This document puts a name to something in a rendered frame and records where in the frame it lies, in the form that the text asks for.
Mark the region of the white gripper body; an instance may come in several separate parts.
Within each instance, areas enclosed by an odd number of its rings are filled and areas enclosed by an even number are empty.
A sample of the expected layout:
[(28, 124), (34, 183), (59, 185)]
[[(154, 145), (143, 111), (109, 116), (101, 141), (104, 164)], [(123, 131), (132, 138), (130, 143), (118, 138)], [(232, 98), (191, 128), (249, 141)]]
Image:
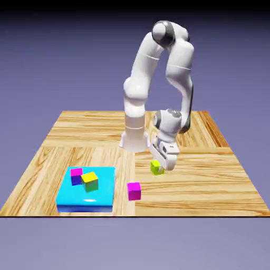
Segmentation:
[(174, 169), (177, 161), (177, 144), (176, 143), (160, 143), (157, 148), (153, 143), (150, 145), (150, 153), (153, 158), (160, 163), (164, 170), (171, 171)]

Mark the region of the small lime green cube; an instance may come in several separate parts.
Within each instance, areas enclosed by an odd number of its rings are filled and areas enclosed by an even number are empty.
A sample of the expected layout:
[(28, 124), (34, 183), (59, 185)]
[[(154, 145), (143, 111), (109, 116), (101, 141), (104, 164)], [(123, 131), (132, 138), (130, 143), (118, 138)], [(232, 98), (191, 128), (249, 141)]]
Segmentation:
[(151, 160), (150, 170), (155, 176), (165, 173), (165, 172), (159, 172), (158, 171), (159, 167), (161, 167), (161, 164), (160, 164), (160, 162), (158, 160)]

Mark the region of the small yellow cube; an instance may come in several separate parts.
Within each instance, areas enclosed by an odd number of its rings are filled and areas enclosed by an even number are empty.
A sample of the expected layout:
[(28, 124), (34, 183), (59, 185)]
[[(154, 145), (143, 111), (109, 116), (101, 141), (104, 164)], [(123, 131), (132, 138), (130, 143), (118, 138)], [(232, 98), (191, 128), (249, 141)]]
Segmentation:
[(81, 175), (82, 185), (86, 192), (98, 190), (98, 177), (95, 172), (88, 172)]

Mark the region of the small magenta and blue cube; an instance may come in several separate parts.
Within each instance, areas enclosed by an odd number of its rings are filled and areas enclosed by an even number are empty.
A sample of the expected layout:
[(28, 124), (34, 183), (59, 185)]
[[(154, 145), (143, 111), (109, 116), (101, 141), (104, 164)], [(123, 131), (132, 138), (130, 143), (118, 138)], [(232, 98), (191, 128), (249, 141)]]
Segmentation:
[(83, 175), (83, 168), (71, 168), (70, 169), (71, 184), (73, 186), (80, 185), (82, 182), (81, 178), (82, 175)]

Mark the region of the large cyan box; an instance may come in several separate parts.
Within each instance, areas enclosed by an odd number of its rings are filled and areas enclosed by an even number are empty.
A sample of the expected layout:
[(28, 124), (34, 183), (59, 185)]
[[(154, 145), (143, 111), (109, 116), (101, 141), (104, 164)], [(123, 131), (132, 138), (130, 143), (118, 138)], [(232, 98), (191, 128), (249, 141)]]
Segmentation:
[(58, 212), (102, 212), (113, 208), (115, 167), (83, 167), (84, 173), (94, 172), (98, 177), (98, 189), (86, 192), (83, 185), (72, 185), (68, 167), (56, 196)]

